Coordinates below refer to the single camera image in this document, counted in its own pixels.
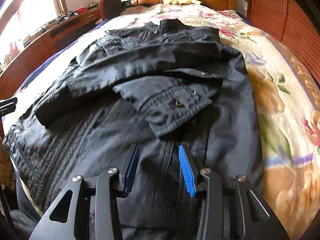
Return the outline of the dark navy jacket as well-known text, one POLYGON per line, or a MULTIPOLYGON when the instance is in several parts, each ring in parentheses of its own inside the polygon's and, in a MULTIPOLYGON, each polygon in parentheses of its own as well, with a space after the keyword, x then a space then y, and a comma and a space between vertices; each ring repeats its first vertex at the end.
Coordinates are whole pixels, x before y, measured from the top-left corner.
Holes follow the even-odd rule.
POLYGON ((200 203, 178 148, 221 177, 264 188, 253 88, 240 51, 212 27, 162 20, 109 30, 70 62, 4 138, 31 200, 46 211, 73 176, 95 177, 140 147, 118 202, 125 239, 193 239, 200 203))

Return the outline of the long wooden dresser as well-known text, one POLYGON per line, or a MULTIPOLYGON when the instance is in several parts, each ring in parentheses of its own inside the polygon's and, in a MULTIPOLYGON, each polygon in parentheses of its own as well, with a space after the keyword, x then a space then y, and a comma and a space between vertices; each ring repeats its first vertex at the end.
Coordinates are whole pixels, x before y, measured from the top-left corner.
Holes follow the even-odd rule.
POLYGON ((99 9, 91 9, 58 24, 31 42, 1 73, 1 99, 12 97, 34 70, 93 29, 99 18, 99 9))

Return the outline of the floral bedspread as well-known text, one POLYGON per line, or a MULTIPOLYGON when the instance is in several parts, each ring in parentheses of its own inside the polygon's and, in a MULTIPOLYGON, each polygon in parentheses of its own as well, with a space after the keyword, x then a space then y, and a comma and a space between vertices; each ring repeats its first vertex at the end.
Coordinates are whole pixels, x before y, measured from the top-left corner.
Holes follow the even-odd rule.
MULTIPOLYGON (((284 59, 266 34, 222 12, 200 5, 163 5, 125 10, 99 29, 86 33, 58 56, 18 95, 17 111, 5 118, 5 136, 53 82, 93 41, 109 30, 143 27, 162 20, 179 20, 191 27, 218 30, 220 42, 240 51, 245 60, 257 108, 264 188, 258 189, 291 239, 299 239, 319 213, 319 112, 296 74, 299 62, 284 59)), ((28 238, 37 218, 35 206, 17 174, 17 185, 30 205, 11 211, 21 238, 28 238)))

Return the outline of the red item on dresser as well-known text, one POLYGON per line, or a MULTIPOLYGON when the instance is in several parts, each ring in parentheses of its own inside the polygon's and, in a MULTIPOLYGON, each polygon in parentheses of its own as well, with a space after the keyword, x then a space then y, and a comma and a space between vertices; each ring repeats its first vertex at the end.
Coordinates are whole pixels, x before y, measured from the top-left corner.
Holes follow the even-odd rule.
POLYGON ((77 14, 84 14, 84 13, 86 13, 86 12, 87 12, 87 8, 86 8, 86 7, 80 8, 80 9, 76 10, 76 13, 77 13, 77 14))

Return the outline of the dark wooden chair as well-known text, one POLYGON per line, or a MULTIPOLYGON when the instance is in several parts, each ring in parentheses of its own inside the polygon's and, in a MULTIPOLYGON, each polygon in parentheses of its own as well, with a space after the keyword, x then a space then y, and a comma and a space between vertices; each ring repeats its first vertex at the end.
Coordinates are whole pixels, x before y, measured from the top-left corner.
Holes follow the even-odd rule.
POLYGON ((101 19, 110 20, 120 15, 122 3, 121 0, 100 0, 99 10, 101 19))

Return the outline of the wooden louvered wardrobe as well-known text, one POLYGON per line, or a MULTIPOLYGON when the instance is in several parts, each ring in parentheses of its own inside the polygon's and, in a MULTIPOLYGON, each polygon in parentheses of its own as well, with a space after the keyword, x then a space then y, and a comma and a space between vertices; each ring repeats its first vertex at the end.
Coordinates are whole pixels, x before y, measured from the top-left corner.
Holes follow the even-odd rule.
POLYGON ((287 46, 319 81, 319 33, 295 0, 248 0, 247 17, 287 46))

